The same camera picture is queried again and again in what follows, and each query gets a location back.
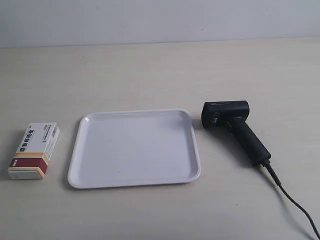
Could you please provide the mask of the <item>white medicine box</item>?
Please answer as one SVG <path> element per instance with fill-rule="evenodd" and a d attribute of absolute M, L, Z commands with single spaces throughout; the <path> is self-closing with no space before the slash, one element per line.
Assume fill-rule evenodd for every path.
<path fill-rule="evenodd" d="M 60 134 L 55 122 L 30 123 L 7 169 L 13 180 L 45 177 Z"/>

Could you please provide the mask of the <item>white plastic tray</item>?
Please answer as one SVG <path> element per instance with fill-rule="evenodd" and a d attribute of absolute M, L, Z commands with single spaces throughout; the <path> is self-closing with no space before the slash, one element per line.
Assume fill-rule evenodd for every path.
<path fill-rule="evenodd" d="M 93 112 L 79 123 L 67 181 L 82 190 L 185 184 L 200 174 L 184 109 Z"/>

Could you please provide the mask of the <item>black handheld barcode scanner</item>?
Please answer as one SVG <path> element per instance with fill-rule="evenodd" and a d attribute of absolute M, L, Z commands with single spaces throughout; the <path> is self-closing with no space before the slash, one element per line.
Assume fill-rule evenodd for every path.
<path fill-rule="evenodd" d="M 271 169 L 271 154 L 246 123 L 250 113 L 246 100 L 205 102 L 201 123 L 205 129 L 225 127 L 239 143 L 252 165 Z"/>

